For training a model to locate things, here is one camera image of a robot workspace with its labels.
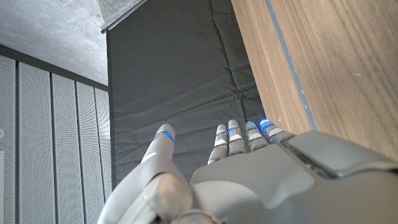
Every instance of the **fingertip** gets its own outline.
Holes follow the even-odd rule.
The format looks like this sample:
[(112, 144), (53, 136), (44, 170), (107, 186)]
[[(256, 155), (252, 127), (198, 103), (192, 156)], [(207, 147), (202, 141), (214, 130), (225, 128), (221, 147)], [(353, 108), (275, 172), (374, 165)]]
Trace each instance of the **fingertip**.
[(217, 127), (217, 134), (219, 134), (219, 133), (224, 133), (224, 132), (226, 132), (226, 126), (223, 125), (223, 124), (220, 124), (220, 125)]
[(260, 128), (264, 129), (268, 126), (272, 126), (274, 124), (272, 124), (272, 122), (269, 119), (263, 119), (262, 121), (260, 121)]
[(159, 132), (162, 132), (162, 131), (166, 131), (166, 132), (170, 135), (170, 137), (171, 137), (172, 140), (175, 139), (174, 128), (173, 128), (171, 125), (169, 125), (169, 124), (163, 124), (163, 125), (157, 130), (157, 132), (159, 133)]
[(249, 130), (251, 130), (251, 129), (256, 129), (257, 126), (256, 126), (256, 124), (254, 124), (252, 121), (248, 121), (248, 122), (245, 124), (245, 128), (246, 128), (246, 131), (249, 131)]
[(228, 122), (228, 129), (238, 128), (238, 127), (239, 127), (238, 122), (235, 121), (234, 119)]

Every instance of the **blue led light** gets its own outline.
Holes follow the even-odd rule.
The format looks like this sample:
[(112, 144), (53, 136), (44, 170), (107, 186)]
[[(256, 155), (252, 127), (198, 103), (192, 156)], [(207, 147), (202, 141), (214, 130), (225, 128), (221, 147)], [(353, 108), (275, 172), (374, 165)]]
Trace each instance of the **blue led light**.
[(246, 122), (246, 123), (251, 123), (251, 124), (254, 125), (254, 127), (256, 127), (256, 124), (254, 124), (254, 122), (252, 122), (252, 121), (248, 121), (248, 122)]
[(160, 130), (158, 133), (164, 133), (167, 137), (169, 137), (172, 141), (174, 141), (172, 135), (166, 130)]
[(217, 135), (225, 134), (225, 133), (227, 133), (227, 132), (226, 131), (217, 131)]
[(270, 120), (268, 120), (268, 119), (263, 119), (262, 121), (260, 121), (260, 125), (264, 124), (265, 122), (270, 122)]
[(270, 126), (272, 126), (272, 125), (274, 125), (274, 124), (268, 124), (267, 126), (264, 126), (264, 127), (262, 127), (261, 129), (265, 130), (266, 128), (268, 128), (268, 127), (270, 127)]
[(232, 131), (234, 129), (239, 129), (239, 127), (235, 127), (235, 128), (229, 128), (228, 131)]

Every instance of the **vertical panel strip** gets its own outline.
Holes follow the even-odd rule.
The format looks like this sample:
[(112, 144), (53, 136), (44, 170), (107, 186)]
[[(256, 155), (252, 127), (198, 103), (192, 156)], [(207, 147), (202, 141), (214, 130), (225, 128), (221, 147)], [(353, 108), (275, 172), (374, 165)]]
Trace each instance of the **vertical panel strip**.
[[(15, 62), (15, 189), (19, 189), (19, 62)], [(15, 190), (15, 223), (19, 223), (19, 192)]]
[(75, 82), (75, 101), (76, 101), (76, 115), (77, 115), (77, 133), (79, 142), (79, 156), (80, 156), (80, 179), (81, 179), (81, 194), (83, 196), (83, 213), (84, 223), (87, 223), (86, 217), (86, 195), (85, 195), (85, 180), (83, 178), (83, 151), (81, 150), (81, 139), (80, 139), (80, 119), (77, 105), (77, 82)]
[(4, 151), (0, 151), (0, 223), (4, 223)]
[(98, 146), (99, 146), (99, 163), (101, 164), (101, 180), (102, 180), (102, 191), (103, 191), (103, 197), (104, 197), (104, 203), (106, 201), (105, 199), (105, 186), (104, 186), (104, 167), (102, 164), (102, 155), (101, 155), (101, 141), (100, 141), (100, 131), (99, 131), (99, 124), (98, 124), (98, 109), (97, 109), (97, 100), (96, 100), (96, 93), (94, 89), (94, 104), (95, 104), (95, 116), (97, 120), (97, 134), (98, 134)]
[(53, 74), (50, 73), (50, 97), (51, 97), (51, 123), (52, 123), (52, 157), (53, 157), (53, 173), (54, 173), (54, 198), (55, 198), (55, 223), (58, 224), (58, 187), (57, 187), (57, 162), (55, 152), (55, 123), (54, 123), (54, 102), (53, 102), (53, 85), (52, 85)]
[(99, 147), (102, 158), (105, 200), (112, 192), (111, 138), (109, 127), (109, 96), (108, 92), (95, 89), (98, 119)]
[(104, 196), (94, 88), (76, 83), (76, 92), (86, 222), (96, 223), (104, 205)]
[(5, 158), (4, 223), (15, 223), (16, 62), (3, 56), (0, 56), (0, 105), (0, 149)]
[(75, 82), (52, 74), (52, 99), (58, 222), (84, 223)]
[(19, 64), (19, 221), (55, 223), (50, 74)]

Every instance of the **wood grain surface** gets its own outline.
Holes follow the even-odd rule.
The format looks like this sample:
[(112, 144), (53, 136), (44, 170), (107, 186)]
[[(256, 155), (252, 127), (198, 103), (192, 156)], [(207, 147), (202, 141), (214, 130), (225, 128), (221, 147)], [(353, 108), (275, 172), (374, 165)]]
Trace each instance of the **wood grain surface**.
[[(398, 160), (398, 2), (271, 2), (318, 130)], [(269, 38), (275, 32), (269, 26), (269, 16), (263, 15), (268, 14), (265, 1), (235, 0), (233, 6), (252, 67), (264, 63), (258, 54), (266, 54), (265, 58), (272, 54), (286, 63), (283, 55), (274, 52), (278, 50), (277, 39), (260, 42), (248, 37)], [(264, 50), (256, 52), (254, 48)], [(264, 72), (253, 69), (260, 95), (267, 88), (260, 80), (272, 76), (270, 69), (265, 69)], [(281, 90), (280, 83), (274, 85)], [(264, 109), (280, 104), (277, 98), (263, 98), (268, 98), (263, 101)], [(291, 122), (288, 126), (303, 125), (295, 123), (296, 119), (286, 121)]]
[(264, 1), (232, 0), (266, 116), (292, 133), (310, 129)]

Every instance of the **robot finger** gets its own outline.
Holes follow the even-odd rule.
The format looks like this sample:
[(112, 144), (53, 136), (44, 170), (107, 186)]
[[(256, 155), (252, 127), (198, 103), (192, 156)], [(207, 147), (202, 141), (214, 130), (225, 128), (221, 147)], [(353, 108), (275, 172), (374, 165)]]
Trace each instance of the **robot finger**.
[(294, 137), (294, 134), (280, 129), (268, 119), (260, 122), (260, 128), (270, 143), (282, 143)]
[(238, 122), (231, 120), (228, 122), (228, 133), (229, 133), (229, 156), (233, 156), (239, 153), (246, 153), (246, 146), (242, 138), (241, 130)]
[(224, 159), (225, 157), (228, 157), (228, 132), (226, 131), (226, 126), (220, 124), (217, 127), (216, 141), (207, 164)]
[(245, 125), (245, 128), (246, 128), (246, 135), (248, 136), (249, 139), (250, 150), (252, 152), (267, 146), (266, 139), (261, 135), (257, 126), (253, 122), (248, 121)]
[(173, 127), (169, 124), (163, 124), (156, 132), (154, 140), (150, 143), (147, 152), (142, 158), (141, 163), (156, 154), (163, 154), (170, 160), (174, 152), (175, 133)]

